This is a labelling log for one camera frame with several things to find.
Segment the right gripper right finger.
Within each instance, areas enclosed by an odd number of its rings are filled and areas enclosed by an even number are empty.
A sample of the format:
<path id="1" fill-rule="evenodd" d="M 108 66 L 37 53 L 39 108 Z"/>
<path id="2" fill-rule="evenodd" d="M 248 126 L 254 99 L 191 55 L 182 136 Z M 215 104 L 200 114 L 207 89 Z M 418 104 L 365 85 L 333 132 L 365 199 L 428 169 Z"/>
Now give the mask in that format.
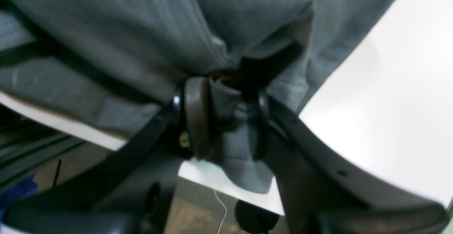
<path id="1" fill-rule="evenodd" d="M 440 234 L 449 211 L 364 171 L 291 110 L 257 95 L 257 155 L 275 175 L 291 234 Z"/>

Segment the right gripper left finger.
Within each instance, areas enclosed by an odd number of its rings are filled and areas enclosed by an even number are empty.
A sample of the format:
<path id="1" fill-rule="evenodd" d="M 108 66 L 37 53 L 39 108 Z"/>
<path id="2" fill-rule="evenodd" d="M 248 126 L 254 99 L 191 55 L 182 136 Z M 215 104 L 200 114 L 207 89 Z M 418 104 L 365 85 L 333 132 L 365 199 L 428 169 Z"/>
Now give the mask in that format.
<path id="1" fill-rule="evenodd" d="M 120 150 L 55 189 L 11 205 L 26 234 L 161 234 L 185 160 L 209 154 L 209 82 L 188 79 Z"/>

